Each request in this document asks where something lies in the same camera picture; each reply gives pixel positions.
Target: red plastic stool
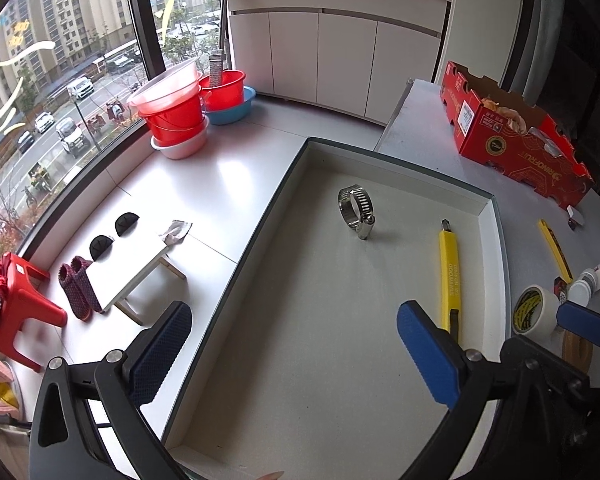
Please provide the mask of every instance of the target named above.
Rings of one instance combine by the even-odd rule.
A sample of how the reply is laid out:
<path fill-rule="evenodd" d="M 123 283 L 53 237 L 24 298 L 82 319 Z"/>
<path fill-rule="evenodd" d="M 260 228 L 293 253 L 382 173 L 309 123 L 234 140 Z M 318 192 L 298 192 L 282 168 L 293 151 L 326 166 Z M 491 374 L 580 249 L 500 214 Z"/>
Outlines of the red plastic stool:
<path fill-rule="evenodd" d="M 0 314 L 0 352 L 35 372 L 41 366 L 24 357 L 13 347 L 13 341 L 25 319 L 33 318 L 55 326 L 66 325 L 66 312 L 40 294 L 29 281 L 33 277 L 41 282 L 49 279 L 49 273 L 34 267 L 15 254 L 7 270 L 9 293 L 2 304 Z"/>

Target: fruit box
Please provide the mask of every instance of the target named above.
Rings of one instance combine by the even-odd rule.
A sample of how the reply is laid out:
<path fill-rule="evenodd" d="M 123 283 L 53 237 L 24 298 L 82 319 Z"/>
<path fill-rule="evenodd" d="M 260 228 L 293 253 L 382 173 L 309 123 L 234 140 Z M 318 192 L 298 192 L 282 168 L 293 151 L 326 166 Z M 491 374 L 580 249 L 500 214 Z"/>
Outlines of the fruit box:
<path fill-rule="evenodd" d="M 589 171 L 575 160 L 573 146 L 558 133 L 554 120 L 541 108 L 527 105 L 520 94 L 504 91 L 493 79 L 473 76 L 449 61 L 440 97 L 460 155 L 529 184 L 563 209 L 577 205 L 592 186 Z M 507 124 L 509 119 L 482 104 L 483 98 L 517 111 L 527 133 L 516 133 Z M 532 127 L 540 132 L 529 132 Z"/>

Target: cabinet door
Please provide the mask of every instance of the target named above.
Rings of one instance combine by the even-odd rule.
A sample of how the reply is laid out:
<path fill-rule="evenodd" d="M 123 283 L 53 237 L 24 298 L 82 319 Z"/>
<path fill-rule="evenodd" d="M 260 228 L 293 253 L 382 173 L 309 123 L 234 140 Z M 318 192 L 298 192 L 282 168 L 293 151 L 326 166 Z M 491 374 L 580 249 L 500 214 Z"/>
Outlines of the cabinet door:
<path fill-rule="evenodd" d="M 407 80 L 431 81 L 440 40 L 389 23 L 378 23 L 365 117 L 387 123 Z"/>
<path fill-rule="evenodd" d="M 269 13 L 229 16 L 229 40 L 234 68 L 246 74 L 245 85 L 273 94 Z"/>
<path fill-rule="evenodd" d="M 365 115 L 378 22 L 320 14 L 318 17 L 318 102 Z"/>
<path fill-rule="evenodd" d="M 269 28 L 275 94 L 315 103 L 318 13 L 271 12 Z"/>

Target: white tray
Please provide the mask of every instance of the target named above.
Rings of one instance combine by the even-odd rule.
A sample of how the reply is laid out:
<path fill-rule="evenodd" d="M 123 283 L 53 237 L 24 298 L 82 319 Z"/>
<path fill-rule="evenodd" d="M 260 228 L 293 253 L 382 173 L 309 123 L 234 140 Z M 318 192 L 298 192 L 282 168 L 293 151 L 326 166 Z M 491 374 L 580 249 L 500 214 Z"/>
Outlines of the white tray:
<path fill-rule="evenodd" d="M 338 190 L 360 184 L 359 240 Z M 497 360 L 509 333 L 494 199 L 377 153 L 310 139 L 272 199 L 199 348 L 168 425 L 172 455 L 207 479 L 400 478 L 445 415 L 396 330 L 417 300 L 438 321 L 440 221 L 458 237 L 461 346 Z M 459 469 L 477 457 L 492 412 Z"/>

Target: street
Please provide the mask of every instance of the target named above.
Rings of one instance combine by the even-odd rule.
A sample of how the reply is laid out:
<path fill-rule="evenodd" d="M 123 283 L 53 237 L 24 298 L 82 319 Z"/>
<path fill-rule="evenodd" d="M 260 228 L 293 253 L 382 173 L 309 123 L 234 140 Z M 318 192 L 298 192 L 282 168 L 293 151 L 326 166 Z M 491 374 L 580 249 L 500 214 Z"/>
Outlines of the street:
<path fill-rule="evenodd" d="M 144 69 L 136 68 L 135 71 L 129 70 L 124 74 L 115 76 L 106 75 L 96 81 L 94 83 L 95 92 L 82 101 L 78 101 L 78 106 L 84 118 L 88 119 L 99 113 L 105 121 L 109 122 L 106 111 L 107 101 L 118 98 L 126 104 L 126 99 L 131 94 L 130 86 L 138 82 L 136 73 L 138 75 L 144 74 Z M 0 197 L 0 209 L 4 209 L 5 205 L 8 205 L 21 213 L 26 208 L 24 189 L 25 186 L 30 184 L 27 172 L 36 162 L 48 169 L 52 186 L 62 180 L 65 174 L 77 163 L 77 160 L 62 148 L 56 133 L 56 124 L 66 117 L 71 117 L 83 131 L 86 131 L 78 110 L 73 102 L 68 102 L 53 112 L 53 116 L 56 123 L 43 134 L 32 132 L 36 137 L 35 143 L 23 155 L 16 152 L 0 170 L 0 195 L 7 202 L 7 204 L 4 204 Z"/>

